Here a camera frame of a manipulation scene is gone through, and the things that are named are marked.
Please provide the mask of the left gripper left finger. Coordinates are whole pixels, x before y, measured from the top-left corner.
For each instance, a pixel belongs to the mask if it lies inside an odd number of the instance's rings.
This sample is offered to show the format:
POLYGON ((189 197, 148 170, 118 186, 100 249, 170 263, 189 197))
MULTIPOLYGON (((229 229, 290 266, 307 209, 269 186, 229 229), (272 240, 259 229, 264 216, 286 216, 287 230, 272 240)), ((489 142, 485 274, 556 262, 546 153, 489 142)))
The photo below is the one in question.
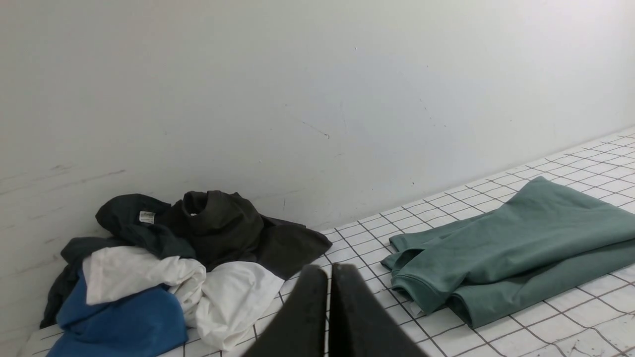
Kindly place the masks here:
POLYGON ((327 275, 306 266, 290 296, 246 357, 322 357, 325 349, 327 275))

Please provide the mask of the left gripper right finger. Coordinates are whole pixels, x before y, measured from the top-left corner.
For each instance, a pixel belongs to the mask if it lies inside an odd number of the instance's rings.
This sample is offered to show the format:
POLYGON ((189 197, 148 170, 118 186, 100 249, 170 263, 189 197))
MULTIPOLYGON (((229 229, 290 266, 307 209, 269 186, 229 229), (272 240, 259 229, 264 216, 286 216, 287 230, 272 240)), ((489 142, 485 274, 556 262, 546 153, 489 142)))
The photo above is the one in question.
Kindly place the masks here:
POLYGON ((381 306, 355 266, 336 263, 331 278, 331 357, 426 357, 381 306))

